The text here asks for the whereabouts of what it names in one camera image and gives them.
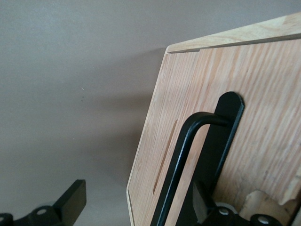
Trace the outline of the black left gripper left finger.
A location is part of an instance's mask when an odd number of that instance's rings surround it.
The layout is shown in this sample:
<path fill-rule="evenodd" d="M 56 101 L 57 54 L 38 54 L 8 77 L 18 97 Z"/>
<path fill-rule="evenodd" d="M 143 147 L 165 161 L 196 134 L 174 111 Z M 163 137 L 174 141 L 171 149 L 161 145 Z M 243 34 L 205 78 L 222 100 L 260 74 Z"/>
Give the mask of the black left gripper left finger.
<path fill-rule="evenodd" d="M 0 214 L 2 226 L 72 226 L 87 203 L 86 181 L 77 179 L 53 204 L 34 209 L 14 219 L 10 213 Z"/>

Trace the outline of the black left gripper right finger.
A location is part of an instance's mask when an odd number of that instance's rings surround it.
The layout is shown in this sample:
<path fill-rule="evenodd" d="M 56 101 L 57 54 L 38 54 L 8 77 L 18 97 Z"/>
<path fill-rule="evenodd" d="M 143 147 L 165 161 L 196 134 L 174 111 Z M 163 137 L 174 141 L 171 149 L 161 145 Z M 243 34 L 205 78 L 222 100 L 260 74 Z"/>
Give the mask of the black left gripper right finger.
<path fill-rule="evenodd" d="M 202 181 L 192 186 L 192 204 L 197 217 L 197 226 L 280 226 L 272 216 L 254 214 L 249 220 L 239 216 L 229 204 L 216 203 Z"/>

